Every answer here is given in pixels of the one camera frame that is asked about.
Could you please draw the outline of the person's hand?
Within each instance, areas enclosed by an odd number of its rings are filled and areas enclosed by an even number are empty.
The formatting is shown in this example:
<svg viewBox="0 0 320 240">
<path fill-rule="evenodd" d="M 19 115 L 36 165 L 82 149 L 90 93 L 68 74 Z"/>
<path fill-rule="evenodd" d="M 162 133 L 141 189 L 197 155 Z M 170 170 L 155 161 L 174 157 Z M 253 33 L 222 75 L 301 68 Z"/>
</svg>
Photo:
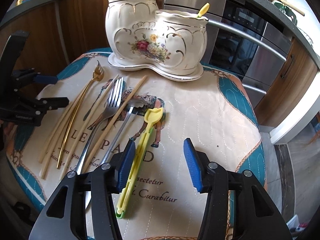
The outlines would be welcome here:
<svg viewBox="0 0 320 240">
<path fill-rule="evenodd" d="M 1 152 L 11 152 L 14 147 L 16 125 L 12 122 L 1 120 Z"/>
</svg>

